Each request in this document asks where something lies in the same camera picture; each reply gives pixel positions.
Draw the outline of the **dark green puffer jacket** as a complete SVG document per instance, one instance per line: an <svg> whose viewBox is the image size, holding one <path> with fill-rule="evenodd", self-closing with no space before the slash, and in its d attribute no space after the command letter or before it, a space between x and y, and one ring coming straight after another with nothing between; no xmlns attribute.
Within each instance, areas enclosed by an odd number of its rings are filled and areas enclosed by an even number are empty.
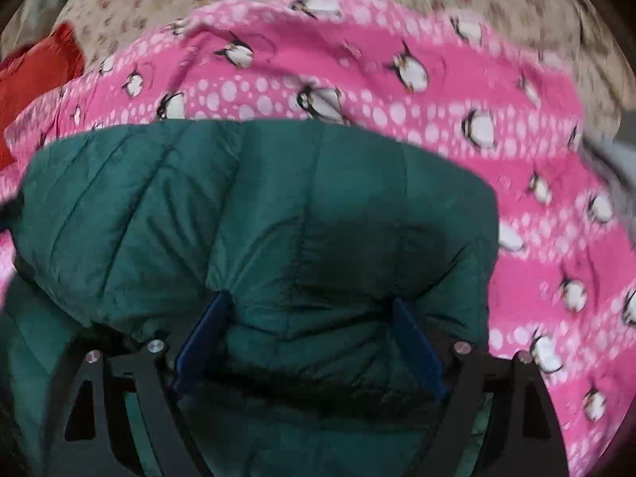
<svg viewBox="0 0 636 477"><path fill-rule="evenodd" d="M148 342L230 295L180 405L219 476L401 476L442 409L392 330L485 347L495 193L413 145L311 121L118 126L43 147L1 206L10 435L32 473L82 340Z"/></svg>

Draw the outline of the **pink penguin print blanket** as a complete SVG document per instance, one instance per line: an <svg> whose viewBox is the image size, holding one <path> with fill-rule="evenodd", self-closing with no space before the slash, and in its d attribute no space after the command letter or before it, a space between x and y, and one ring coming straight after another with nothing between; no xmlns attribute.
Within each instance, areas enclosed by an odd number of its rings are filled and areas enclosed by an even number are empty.
<svg viewBox="0 0 636 477"><path fill-rule="evenodd" d="M547 371L572 475L608 453L635 394L635 251L577 154L582 106L557 56L394 0L222 0L30 103L4 133L2 191L43 143L160 116L358 125L482 176L501 217L489 346Z"/></svg>

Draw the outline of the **grey cloth at right edge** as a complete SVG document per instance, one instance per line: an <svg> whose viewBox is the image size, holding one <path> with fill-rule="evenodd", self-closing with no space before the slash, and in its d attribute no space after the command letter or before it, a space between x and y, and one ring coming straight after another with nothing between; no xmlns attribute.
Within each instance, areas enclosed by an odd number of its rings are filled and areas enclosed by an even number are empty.
<svg viewBox="0 0 636 477"><path fill-rule="evenodd" d="M606 183L613 210L635 241L635 112L624 111L613 138L586 132L580 155Z"/></svg>

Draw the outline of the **red ruffled pillow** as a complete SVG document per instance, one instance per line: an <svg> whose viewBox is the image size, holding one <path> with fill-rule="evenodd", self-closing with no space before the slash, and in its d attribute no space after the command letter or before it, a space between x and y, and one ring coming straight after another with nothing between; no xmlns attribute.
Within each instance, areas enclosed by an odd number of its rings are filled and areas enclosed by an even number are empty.
<svg viewBox="0 0 636 477"><path fill-rule="evenodd" d="M32 100L78 78L84 56L74 29L63 21L38 43L19 47L1 61L1 168L14 161L4 131Z"/></svg>

